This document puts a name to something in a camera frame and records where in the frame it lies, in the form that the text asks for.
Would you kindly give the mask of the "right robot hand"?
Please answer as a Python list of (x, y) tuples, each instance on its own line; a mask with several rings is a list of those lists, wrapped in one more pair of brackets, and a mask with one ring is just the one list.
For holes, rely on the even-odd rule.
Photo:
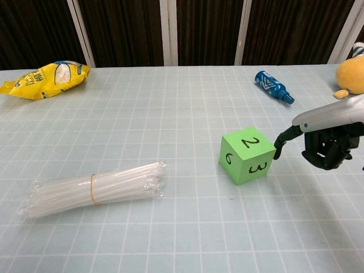
[(344, 160), (351, 160), (350, 151), (359, 146), (363, 136), (363, 95), (305, 111), (292, 120), (292, 126), (280, 133), (274, 143), (274, 159), (279, 159), (289, 140), (304, 135), (302, 156), (313, 166), (329, 171)]

